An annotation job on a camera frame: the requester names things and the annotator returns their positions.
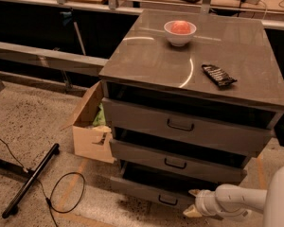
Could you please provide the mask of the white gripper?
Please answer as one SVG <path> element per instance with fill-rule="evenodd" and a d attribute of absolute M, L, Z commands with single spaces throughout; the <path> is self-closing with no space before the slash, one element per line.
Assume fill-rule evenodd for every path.
<path fill-rule="evenodd" d="M 190 205 L 183 214 L 188 218 L 201 218 L 202 216 L 216 216 L 217 202 L 215 193 L 209 190 L 190 189 L 188 193 L 195 197 L 195 205 Z"/>

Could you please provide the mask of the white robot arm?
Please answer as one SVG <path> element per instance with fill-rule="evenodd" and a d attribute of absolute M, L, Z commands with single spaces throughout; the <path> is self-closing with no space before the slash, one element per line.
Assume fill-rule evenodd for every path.
<path fill-rule="evenodd" d="M 267 190 L 221 184 L 215 191 L 191 189 L 189 193 L 195 201 L 183 212 L 188 218 L 221 217 L 241 222 L 258 212 L 263 215 L 262 227 L 284 227 L 284 166 Z"/>

